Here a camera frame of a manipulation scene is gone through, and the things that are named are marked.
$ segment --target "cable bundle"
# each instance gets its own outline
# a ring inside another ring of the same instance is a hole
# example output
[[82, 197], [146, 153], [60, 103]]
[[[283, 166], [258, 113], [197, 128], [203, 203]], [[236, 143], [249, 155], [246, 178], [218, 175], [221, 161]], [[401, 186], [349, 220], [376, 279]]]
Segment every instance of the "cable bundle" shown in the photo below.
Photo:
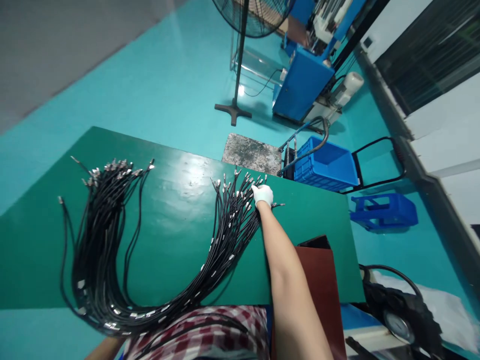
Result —
[[[252, 209], [251, 185], [267, 182], [254, 181], [249, 173], [237, 182], [242, 170], [234, 172], [233, 182], [226, 184], [212, 180], [216, 191], [213, 233], [205, 264], [191, 283], [171, 301], [159, 306], [139, 306], [129, 295], [128, 273], [132, 252], [137, 245], [142, 221], [142, 192], [154, 160], [146, 170], [133, 170], [126, 160], [104, 166], [103, 170], [88, 171], [83, 180], [88, 198], [77, 236], [64, 200], [64, 253], [61, 266], [60, 291], [67, 306], [87, 324], [108, 336], [141, 335], [165, 329], [183, 314], [198, 307], [235, 266], [260, 225], [260, 215]], [[117, 275], [117, 255], [126, 225], [126, 205], [138, 187], [138, 222], [130, 239], [123, 261], [123, 281]], [[274, 203], [272, 208], [280, 206]], [[74, 306], [67, 297], [64, 284], [65, 262], [69, 238], [73, 247], [71, 289]]]

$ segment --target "fan base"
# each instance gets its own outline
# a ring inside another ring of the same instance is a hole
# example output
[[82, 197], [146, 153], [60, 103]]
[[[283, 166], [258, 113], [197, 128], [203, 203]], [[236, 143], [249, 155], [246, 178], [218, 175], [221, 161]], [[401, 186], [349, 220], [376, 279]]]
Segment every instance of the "fan base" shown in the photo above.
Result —
[[215, 104], [215, 110], [220, 110], [226, 113], [229, 113], [231, 115], [231, 125], [232, 126], [237, 126], [237, 117], [243, 116], [246, 118], [251, 119], [252, 118], [252, 113], [248, 111], [244, 111], [241, 108], [238, 107], [238, 105], [234, 105], [234, 102], [232, 101], [231, 105], [220, 105], [220, 104]]

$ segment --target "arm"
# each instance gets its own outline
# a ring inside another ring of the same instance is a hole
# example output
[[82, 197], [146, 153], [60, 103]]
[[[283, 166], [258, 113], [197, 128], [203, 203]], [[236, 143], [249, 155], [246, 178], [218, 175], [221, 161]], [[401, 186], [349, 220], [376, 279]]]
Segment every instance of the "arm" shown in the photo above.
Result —
[[125, 339], [106, 337], [85, 360], [114, 360]]
[[[267, 190], [271, 200], [260, 195]], [[272, 213], [272, 190], [254, 189], [270, 268], [276, 351], [280, 359], [333, 360], [295, 247]]]

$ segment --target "white glove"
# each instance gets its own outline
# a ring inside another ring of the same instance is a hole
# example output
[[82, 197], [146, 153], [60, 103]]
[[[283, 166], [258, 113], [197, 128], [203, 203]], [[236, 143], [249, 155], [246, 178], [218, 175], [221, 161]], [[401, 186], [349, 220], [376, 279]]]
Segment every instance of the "white glove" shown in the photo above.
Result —
[[253, 191], [253, 199], [255, 200], [255, 206], [260, 201], [266, 202], [268, 205], [272, 206], [272, 203], [274, 202], [274, 192], [268, 185], [260, 185], [259, 187], [256, 187], [255, 185], [251, 186], [251, 189]]

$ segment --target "plaid shirt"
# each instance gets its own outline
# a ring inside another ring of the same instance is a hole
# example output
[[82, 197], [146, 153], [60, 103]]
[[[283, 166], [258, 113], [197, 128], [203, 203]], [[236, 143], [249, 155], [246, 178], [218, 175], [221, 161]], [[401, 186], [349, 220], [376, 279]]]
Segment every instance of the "plaid shirt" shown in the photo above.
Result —
[[[164, 345], [139, 357], [142, 349], [156, 344], [183, 330], [210, 321], [223, 320], [221, 315], [236, 319], [248, 329], [248, 333], [226, 324], [212, 324], [194, 328]], [[146, 334], [132, 344], [126, 343], [125, 360], [179, 360], [179, 359], [259, 359], [269, 360], [267, 312], [261, 306], [211, 306], [189, 312], [175, 321], [168, 329]]]

